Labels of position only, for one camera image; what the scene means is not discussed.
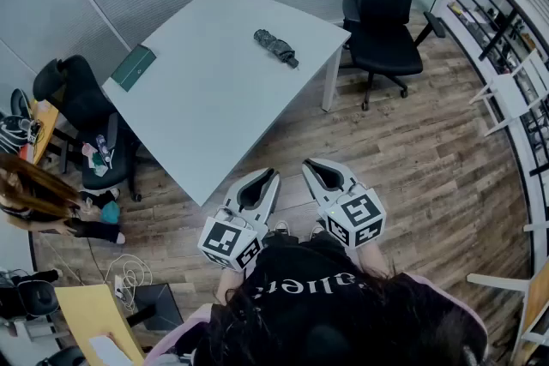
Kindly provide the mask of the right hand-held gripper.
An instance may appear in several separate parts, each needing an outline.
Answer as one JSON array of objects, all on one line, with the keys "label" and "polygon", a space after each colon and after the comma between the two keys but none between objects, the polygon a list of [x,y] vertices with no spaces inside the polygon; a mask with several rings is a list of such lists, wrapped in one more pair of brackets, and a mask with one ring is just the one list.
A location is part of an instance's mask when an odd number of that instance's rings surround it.
[{"label": "right hand-held gripper", "polygon": [[[347,249],[357,249],[380,237],[386,211],[374,189],[356,183],[351,170],[328,159],[310,158],[302,174],[327,232]],[[349,189],[339,195],[339,189]]]}]

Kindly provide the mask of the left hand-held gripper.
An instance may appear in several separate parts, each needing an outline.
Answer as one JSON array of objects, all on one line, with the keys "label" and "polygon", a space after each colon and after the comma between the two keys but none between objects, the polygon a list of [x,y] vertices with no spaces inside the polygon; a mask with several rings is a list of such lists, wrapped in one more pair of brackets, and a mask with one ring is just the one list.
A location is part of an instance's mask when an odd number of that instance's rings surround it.
[{"label": "left hand-held gripper", "polygon": [[[265,225],[274,212],[281,188],[280,173],[262,168],[233,183],[224,207],[208,216],[198,241],[200,251],[213,263],[242,273],[257,257],[265,237]],[[254,219],[236,213],[255,211]]]}]

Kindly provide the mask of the dark plaid umbrella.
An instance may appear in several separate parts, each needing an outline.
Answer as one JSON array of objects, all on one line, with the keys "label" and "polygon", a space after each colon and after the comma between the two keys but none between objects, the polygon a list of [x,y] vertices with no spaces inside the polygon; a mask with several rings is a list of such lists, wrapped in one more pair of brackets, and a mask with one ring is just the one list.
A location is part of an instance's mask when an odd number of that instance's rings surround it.
[{"label": "dark plaid umbrella", "polygon": [[277,39],[269,31],[258,29],[254,32],[254,40],[281,63],[288,65],[292,69],[299,66],[299,61],[295,57],[295,50],[284,40]]}]

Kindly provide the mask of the person's left forearm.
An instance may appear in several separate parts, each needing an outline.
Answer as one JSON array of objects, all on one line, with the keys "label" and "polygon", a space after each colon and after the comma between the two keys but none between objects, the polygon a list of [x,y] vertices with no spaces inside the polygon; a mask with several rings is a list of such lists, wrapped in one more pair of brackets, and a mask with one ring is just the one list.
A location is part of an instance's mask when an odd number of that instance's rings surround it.
[{"label": "person's left forearm", "polygon": [[223,268],[220,274],[220,281],[215,293],[217,301],[226,305],[232,296],[232,292],[238,289],[244,281],[244,274],[231,269]]}]

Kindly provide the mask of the person's right forearm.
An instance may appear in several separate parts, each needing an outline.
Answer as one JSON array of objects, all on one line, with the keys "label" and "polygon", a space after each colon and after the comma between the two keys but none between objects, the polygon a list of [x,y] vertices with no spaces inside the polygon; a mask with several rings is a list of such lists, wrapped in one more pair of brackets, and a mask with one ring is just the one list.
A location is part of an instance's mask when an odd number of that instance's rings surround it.
[{"label": "person's right forearm", "polygon": [[357,248],[359,266],[363,273],[390,277],[391,270],[376,241],[370,241]]}]

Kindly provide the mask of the person's black and pink top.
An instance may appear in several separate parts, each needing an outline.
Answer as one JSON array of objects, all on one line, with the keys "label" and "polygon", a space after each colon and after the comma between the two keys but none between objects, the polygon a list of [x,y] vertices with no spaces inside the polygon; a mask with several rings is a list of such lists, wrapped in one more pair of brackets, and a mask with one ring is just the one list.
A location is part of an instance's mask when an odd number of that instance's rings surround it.
[{"label": "person's black and pink top", "polygon": [[226,305],[206,304],[143,366],[486,366],[488,334],[428,279],[363,273],[327,232],[272,231]]}]

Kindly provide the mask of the teal cloth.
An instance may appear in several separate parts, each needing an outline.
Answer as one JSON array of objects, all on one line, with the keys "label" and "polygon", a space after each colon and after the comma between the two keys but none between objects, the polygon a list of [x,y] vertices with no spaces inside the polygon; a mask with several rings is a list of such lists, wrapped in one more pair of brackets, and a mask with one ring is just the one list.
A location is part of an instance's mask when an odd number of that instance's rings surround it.
[{"label": "teal cloth", "polygon": [[120,208],[115,201],[106,203],[101,209],[101,221],[107,224],[116,225],[119,221]]}]

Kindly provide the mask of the black mesh office chair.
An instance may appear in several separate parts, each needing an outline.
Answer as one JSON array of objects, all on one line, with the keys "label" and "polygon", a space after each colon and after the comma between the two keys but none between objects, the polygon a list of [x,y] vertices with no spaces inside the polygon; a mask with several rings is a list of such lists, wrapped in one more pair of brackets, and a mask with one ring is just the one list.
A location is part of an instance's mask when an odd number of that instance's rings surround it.
[{"label": "black mesh office chair", "polygon": [[430,34],[443,38],[445,30],[440,20],[426,11],[426,25],[417,38],[407,29],[412,0],[343,0],[343,27],[351,33],[347,41],[352,66],[368,74],[367,89],[361,108],[369,109],[372,82],[382,75],[408,96],[402,76],[423,71],[418,46]]}]

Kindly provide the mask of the green cloth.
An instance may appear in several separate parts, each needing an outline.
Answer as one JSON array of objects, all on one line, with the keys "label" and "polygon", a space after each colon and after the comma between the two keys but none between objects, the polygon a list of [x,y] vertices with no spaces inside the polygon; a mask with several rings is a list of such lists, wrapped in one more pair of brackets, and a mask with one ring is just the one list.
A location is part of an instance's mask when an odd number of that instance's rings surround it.
[{"label": "green cloth", "polygon": [[103,177],[109,167],[106,165],[99,152],[94,152],[89,161],[89,167],[93,170],[94,175],[97,177]]}]

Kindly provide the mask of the yellow desk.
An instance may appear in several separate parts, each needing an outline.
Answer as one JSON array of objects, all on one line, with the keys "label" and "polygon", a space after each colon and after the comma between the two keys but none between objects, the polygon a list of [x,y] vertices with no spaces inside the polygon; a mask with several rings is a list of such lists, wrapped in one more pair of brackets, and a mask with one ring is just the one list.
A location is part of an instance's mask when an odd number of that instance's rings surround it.
[{"label": "yellow desk", "polygon": [[38,140],[33,149],[33,163],[37,165],[44,155],[56,128],[59,111],[47,100],[37,101],[35,99],[31,104],[31,111],[33,118],[41,123]]},{"label": "yellow desk", "polygon": [[110,287],[56,287],[55,294],[69,330],[89,366],[105,366],[89,340],[108,333],[134,366],[143,365],[144,352]]}]

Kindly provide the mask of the white paper sheet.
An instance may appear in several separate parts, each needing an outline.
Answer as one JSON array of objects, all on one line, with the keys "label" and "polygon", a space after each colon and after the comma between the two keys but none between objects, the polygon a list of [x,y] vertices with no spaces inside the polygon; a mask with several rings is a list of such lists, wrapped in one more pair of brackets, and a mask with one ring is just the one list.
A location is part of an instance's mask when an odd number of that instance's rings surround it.
[{"label": "white paper sheet", "polygon": [[130,358],[116,345],[111,337],[100,335],[89,340],[98,359],[105,366],[134,366]]}]

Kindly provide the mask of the black metal railing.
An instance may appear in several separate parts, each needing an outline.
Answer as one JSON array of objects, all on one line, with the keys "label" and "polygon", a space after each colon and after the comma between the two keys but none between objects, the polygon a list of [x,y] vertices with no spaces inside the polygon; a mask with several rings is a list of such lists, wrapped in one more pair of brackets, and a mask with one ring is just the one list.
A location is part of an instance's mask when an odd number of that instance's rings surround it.
[{"label": "black metal railing", "polygon": [[[443,20],[472,58],[484,85],[511,73],[537,49],[549,71],[549,41],[524,9],[522,0],[448,0]],[[533,110],[500,129],[510,135],[528,202],[524,231],[534,265],[549,256],[549,96]]]}]

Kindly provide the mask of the black swivel chair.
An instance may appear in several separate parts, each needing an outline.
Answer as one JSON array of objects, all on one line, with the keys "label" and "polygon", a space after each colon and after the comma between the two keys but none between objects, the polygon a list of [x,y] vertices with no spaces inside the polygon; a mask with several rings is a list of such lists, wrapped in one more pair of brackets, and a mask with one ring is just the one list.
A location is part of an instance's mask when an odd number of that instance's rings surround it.
[{"label": "black swivel chair", "polygon": [[61,274],[57,269],[27,276],[0,272],[0,318],[32,320],[57,311],[59,305],[53,283]]}]

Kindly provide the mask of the white and wood chair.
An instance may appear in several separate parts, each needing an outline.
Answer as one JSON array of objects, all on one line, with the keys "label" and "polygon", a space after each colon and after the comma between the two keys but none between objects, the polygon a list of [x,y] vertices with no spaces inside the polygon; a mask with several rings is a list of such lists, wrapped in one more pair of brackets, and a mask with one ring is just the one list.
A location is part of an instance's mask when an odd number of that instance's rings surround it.
[{"label": "white and wood chair", "polygon": [[549,348],[549,256],[531,279],[470,273],[467,282],[523,294],[522,315],[510,356],[511,366],[525,366],[538,347]]}]

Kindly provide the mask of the black and white striped bag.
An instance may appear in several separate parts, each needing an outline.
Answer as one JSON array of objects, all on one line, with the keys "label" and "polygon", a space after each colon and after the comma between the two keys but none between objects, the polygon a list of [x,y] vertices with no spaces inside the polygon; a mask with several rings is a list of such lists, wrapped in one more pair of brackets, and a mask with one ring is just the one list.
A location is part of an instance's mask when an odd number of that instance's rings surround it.
[{"label": "black and white striped bag", "polygon": [[30,144],[29,130],[32,120],[23,116],[11,115],[0,119],[0,153],[18,155],[23,147]]}]

